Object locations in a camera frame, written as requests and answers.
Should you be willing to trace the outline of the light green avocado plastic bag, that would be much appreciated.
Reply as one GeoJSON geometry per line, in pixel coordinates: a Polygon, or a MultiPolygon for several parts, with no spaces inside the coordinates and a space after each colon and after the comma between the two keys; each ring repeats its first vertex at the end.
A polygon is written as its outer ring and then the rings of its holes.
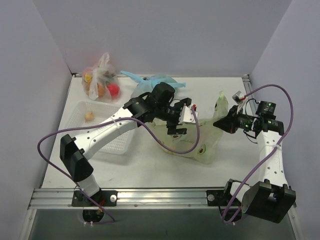
{"type": "MultiPolygon", "coordinates": [[[[199,119],[199,142],[196,148],[182,154],[182,157],[190,158],[203,164],[211,164],[220,141],[223,131],[213,123],[222,119],[228,114],[229,103],[223,91],[219,92],[219,97],[215,103],[214,113],[211,118],[199,119]]],[[[186,134],[168,135],[166,123],[160,119],[154,119],[152,123],[146,124],[157,139],[166,147],[180,152],[185,152],[195,145],[197,140],[197,127],[194,124],[183,124],[187,129],[186,134]]]]}

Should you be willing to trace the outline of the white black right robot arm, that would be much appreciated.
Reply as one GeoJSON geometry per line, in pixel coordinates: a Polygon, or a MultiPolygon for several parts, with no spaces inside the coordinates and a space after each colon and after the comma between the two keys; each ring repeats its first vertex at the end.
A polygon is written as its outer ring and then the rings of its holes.
{"type": "Polygon", "coordinates": [[[240,213],[273,223],[280,223],[296,201],[296,192],[286,180],[283,166],[282,141],[284,124],[276,119],[276,104],[258,103],[254,116],[244,114],[234,105],[228,114],[213,126],[234,134],[242,129],[254,132],[259,149],[259,180],[253,186],[230,179],[221,195],[221,202],[240,207],[240,213]]]}

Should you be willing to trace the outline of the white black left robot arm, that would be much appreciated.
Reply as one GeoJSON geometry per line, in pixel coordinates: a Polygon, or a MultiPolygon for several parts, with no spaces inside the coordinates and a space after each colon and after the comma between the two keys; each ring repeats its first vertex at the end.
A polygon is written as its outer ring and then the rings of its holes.
{"type": "Polygon", "coordinates": [[[172,103],[175,89],[165,82],[157,84],[151,92],[131,98],[116,113],[83,134],[60,139],[60,159],[73,182],[84,192],[83,200],[90,206],[101,201],[101,188],[93,175],[89,160],[105,145],[154,119],[166,123],[168,135],[185,135],[182,124],[196,124],[198,114],[190,98],[172,103]]]}

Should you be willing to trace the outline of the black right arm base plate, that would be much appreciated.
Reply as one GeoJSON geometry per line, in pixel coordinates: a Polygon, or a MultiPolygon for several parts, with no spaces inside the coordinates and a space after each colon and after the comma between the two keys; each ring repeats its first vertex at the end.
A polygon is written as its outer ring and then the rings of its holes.
{"type": "Polygon", "coordinates": [[[226,207],[231,200],[230,193],[225,193],[222,189],[211,189],[206,191],[207,205],[210,207],[226,207]]]}

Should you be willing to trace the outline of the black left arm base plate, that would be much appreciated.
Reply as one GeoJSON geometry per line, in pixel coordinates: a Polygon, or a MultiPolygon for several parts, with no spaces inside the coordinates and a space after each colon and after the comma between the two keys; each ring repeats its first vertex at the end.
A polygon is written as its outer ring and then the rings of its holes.
{"type": "MultiPolygon", "coordinates": [[[[115,207],[117,205],[118,192],[116,190],[100,190],[90,198],[102,207],[115,207]]],[[[93,207],[94,204],[80,190],[75,190],[71,206],[93,207]]]]}

